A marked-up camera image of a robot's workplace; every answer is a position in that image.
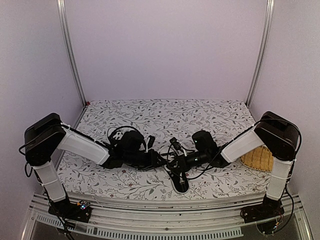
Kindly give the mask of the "black canvas sneaker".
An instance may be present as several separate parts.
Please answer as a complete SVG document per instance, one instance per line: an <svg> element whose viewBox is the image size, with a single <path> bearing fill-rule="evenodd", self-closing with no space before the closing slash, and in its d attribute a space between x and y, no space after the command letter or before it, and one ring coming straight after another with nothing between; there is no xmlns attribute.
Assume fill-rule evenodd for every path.
<svg viewBox="0 0 320 240"><path fill-rule="evenodd" d="M164 170L167 172L173 189L178 194L185 194L189 190L189 182L187 180L186 174L184 172L175 172L173 170L169 170L168 167L164 167Z"/></svg>
<svg viewBox="0 0 320 240"><path fill-rule="evenodd" d="M107 139L110 143L110 145L116 145L124 135L124 132L122 129L115 128L114 130L108 130L107 131Z"/></svg>

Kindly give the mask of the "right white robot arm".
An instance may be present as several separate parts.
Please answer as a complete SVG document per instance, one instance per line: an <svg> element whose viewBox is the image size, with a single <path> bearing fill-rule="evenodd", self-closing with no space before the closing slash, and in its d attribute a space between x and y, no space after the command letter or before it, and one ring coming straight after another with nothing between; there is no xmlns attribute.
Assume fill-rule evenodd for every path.
<svg viewBox="0 0 320 240"><path fill-rule="evenodd" d="M165 170L174 189L184 194L189 189L186 173L193 167L207 164L213 168L224 168L241 159L248 167L270 171L271 177L265 194L266 201L259 206L262 218L269 218L278 210L278 203L290 181L296 155L301 147L299 128L279 115L267 111L261 119L222 146L217 146L212 135L205 130L192 135L196 151L184 152L167 160Z"/></svg>

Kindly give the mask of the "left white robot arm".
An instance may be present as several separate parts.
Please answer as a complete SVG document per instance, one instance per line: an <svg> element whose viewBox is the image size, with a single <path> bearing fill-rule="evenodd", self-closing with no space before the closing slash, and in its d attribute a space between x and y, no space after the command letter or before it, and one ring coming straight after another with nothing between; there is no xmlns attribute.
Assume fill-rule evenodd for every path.
<svg viewBox="0 0 320 240"><path fill-rule="evenodd" d="M55 150L73 153L106 169L127 165L147 171L165 164L152 148L155 137L144 138L132 126L127 129L118 136L121 132L118 127L108 136L108 142L98 141L63 123L57 113L51 113L25 130L24 145L19 152L35 170L55 209L63 217L70 217L75 211L74 205L67 200L68 195L51 163Z"/></svg>

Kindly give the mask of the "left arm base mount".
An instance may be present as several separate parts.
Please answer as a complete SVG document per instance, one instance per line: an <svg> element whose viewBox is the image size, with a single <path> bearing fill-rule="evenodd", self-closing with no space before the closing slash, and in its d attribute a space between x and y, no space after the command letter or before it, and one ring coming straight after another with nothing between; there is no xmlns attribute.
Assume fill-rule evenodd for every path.
<svg viewBox="0 0 320 240"><path fill-rule="evenodd" d="M73 220L88 223L92 214L92 207L89 202L79 201L72 203L68 198L53 202L49 200L48 213L60 217L61 219Z"/></svg>

